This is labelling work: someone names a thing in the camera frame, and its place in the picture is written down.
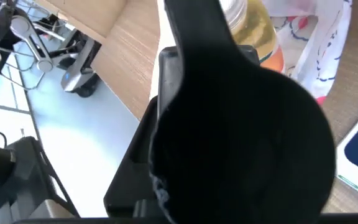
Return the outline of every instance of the white plastic bag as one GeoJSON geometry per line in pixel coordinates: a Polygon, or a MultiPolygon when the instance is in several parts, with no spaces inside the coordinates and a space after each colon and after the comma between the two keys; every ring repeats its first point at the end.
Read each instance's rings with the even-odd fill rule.
{"type": "MultiPolygon", "coordinates": [[[[285,73],[306,88],[319,103],[331,89],[351,19],[352,0],[262,0],[283,50],[285,73]]],[[[163,0],[157,0],[160,43],[157,55],[175,45],[163,0]]],[[[158,93],[158,57],[154,63],[150,99],[158,93]]]]}

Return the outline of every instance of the wooden table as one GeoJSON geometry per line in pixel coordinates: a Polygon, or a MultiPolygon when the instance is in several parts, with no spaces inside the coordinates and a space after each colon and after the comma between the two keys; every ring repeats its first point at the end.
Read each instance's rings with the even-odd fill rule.
{"type": "Polygon", "coordinates": [[[34,2],[102,44],[127,0],[34,0],[34,2]]]}
{"type": "MultiPolygon", "coordinates": [[[[92,24],[88,27],[97,29],[92,24]]],[[[99,76],[139,119],[149,103],[159,32],[156,0],[128,0],[112,29],[104,33],[103,46],[93,62],[99,76]]],[[[338,143],[358,121],[358,0],[337,78],[323,108],[338,143]]],[[[337,180],[324,211],[358,212],[358,192],[337,180]]]]}

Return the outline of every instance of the blue stripe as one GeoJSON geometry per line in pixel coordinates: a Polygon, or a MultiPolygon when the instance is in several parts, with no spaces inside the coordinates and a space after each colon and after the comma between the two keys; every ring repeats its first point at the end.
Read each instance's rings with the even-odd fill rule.
{"type": "Polygon", "coordinates": [[[322,82],[326,82],[326,81],[329,81],[329,80],[334,80],[335,77],[331,77],[331,78],[317,78],[318,80],[322,81],[322,82]]]}
{"type": "Polygon", "coordinates": [[[304,37],[298,37],[294,32],[293,32],[293,30],[291,30],[291,34],[292,34],[292,36],[293,36],[293,38],[295,38],[296,40],[303,40],[303,41],[309,41],[309,39],[307,39],[307,38],[304,38],[304,37]]]}

